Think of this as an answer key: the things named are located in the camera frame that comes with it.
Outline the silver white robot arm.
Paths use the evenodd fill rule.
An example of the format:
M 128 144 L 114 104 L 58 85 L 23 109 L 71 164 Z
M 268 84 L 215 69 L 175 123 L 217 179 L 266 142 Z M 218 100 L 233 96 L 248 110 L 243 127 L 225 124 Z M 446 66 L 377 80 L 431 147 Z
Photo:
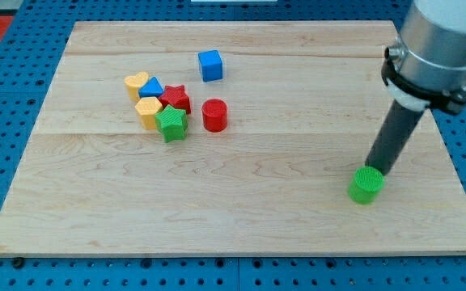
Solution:
M 466 107 L 466 0 L 414 0 L 382 79 L 412 112 L 434 108 L 457 115 Z

